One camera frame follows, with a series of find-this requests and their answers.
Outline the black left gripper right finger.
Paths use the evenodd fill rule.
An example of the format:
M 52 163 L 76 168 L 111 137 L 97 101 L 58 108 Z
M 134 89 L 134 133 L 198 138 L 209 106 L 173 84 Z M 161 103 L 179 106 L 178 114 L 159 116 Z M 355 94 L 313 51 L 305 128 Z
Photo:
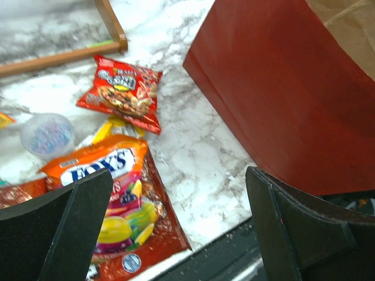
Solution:
M 258 167 L 246 188 L 268 280 L 374 280 L 374 217 L 296 189 Z

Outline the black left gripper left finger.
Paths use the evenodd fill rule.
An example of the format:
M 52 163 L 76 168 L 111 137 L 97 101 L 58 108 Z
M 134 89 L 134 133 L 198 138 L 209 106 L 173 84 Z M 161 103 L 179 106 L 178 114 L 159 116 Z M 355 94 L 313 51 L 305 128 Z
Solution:
M 1 210 L 1 280 L 85 280 L 113 187 L 108 169 Z

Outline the orange Fox's candy bag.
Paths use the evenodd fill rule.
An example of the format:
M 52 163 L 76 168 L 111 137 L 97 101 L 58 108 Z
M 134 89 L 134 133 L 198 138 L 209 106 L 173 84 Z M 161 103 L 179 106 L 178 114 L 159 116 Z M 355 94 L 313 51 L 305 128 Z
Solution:
M 94 250 L 96 259 L 134 251 L 154 231 L 159 215 L 155 204 L 142 194 L 141 176 L 147 150 L 143 139 L 112 135 L 54 159 L 40 170 L 53 182 L 54 189 L 100 169 L 111 173 L 112 192 Z

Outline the colourful candy packet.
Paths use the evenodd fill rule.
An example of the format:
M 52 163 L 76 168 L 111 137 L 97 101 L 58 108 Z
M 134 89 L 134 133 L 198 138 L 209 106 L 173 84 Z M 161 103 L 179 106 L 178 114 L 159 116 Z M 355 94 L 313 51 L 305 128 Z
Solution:
M 16 123 L 14 119 L 7 116 L 6 114 L 0 113 L 0 129 L 4 129 L 9 125 Z

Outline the small yellow snack packet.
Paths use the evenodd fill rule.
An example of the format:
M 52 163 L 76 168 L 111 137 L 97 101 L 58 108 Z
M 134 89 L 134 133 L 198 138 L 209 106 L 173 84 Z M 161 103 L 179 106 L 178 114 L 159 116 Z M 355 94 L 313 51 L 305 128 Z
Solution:
M 129 122 L 123 120 L 120 117 L 110 115 L 106 121 L 104 121 L 85 139 L 83 139 L 77 145 L 75 150 L 79 150 L 90 145 L 96 144 L 112 135 L 125 135 L 140 139 L 146 135 L 146 132 L 143 129 L 130 124 Z

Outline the red paper bag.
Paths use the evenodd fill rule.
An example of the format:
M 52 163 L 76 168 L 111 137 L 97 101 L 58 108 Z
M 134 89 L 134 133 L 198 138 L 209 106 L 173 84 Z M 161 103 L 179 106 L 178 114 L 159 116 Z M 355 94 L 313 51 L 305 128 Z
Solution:
M 215 1 L 183 66 L 259 168 L 374 189 L 373 1 Z

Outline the orange Japanese rice cracker bag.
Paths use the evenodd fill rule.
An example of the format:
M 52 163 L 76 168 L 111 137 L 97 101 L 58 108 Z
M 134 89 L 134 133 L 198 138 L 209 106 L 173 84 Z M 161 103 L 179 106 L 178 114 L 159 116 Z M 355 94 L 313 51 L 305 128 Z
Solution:
M 99 54 L 94 60 L 97 69 L 93 87 L 80 97 L 76 105 L 116 115 L 145 131 L 160 135 L 157 91 L 163 72 Z

